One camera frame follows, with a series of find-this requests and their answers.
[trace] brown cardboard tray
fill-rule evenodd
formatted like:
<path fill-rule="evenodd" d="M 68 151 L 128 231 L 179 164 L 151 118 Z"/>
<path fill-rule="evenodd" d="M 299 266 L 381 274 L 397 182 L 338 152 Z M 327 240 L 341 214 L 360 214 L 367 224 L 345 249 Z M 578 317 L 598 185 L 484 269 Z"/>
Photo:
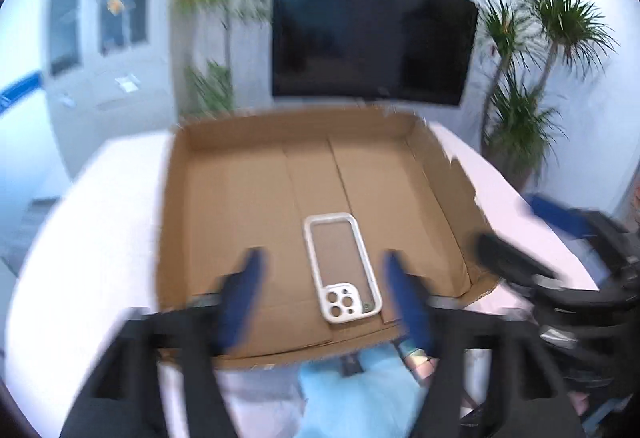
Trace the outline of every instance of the brown cardboard tray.
<path fill-rule="evenodd" d="M 159 305 L 184 307 L 215 290 L 247 248 L 263 247 L 268 270 L 246 337 L 220 366 L 283 364 L 388 341 L 400 330 L 385 249 L 402 251 L 412 274 L 463 304 L 495 286 L 469 248 L 472 235 L 490 231 L 475 196 L 460 163 L 410 113 L 314 108 L 188 125 L 176 133 L 166 178 Z M 303 221 L 337 212 L 358 221 L 383 309 L 335 325 L 321 315 Z M 339 241 L 322 238 L 316 247 L 335 256 L 324 259 L 335 261 L 331 275 L 353 273 Z"/>

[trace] blue stripe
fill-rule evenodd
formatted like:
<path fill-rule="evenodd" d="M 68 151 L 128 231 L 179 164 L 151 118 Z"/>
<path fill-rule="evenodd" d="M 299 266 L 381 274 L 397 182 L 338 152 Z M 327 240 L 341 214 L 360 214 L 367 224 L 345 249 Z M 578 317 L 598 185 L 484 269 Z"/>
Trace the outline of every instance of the blue stripe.
<path fill-rule="evenodd" d="M 40 72 L 34 72 L 0 91 L 0 115 L 20 99 L 42 86 Z"/>

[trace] white door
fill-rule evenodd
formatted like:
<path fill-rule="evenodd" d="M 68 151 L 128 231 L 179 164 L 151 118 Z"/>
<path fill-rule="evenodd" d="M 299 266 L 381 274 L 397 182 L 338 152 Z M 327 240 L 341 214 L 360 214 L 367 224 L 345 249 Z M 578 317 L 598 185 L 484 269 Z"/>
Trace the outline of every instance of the white door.
<path fill-rule="evenodd" d="M 75 177 L 108 139 L 171 126 L 175 104 L 169 0 L 76 0 L 75 30 L 59 19 L 73 5 L 49 1 L 43 74 L 60 153 Z"/>

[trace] tabletop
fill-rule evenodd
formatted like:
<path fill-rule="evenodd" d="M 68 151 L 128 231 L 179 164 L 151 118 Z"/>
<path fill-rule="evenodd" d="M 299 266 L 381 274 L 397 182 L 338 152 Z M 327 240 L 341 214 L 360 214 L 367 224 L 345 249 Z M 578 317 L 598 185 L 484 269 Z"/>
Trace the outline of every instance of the tabletop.
<path fill-rule="evenodd" d="M 596 289 L 580 261 L 489 163 L 443 126 L 430 127 L 449 158 L 460 161 L 498 235 L 558 271 L 565 286 Z M 162 132 L 103 145 L 31 247 L 7 320 L 6 385 L 43 438 L 59 436 L 92 364 L 130 308 L 158 310 L 156 242 L 172 141 Z M 523 305 L 498 285 L 469 308 L 503 313 Z M 179 386 L 175 371 L 162 368 L 170 428 L 184 427 Z"/>

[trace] black television screen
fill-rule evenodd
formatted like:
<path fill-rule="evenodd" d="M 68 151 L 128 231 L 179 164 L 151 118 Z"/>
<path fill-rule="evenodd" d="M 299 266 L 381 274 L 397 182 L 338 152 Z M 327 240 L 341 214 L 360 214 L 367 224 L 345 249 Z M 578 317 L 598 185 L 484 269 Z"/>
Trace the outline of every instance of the black television screen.
<path fill-rule="evenodd" d="M 273 95 L 457 105 L 477 17 L 469 0 L 274 0 Z"/>

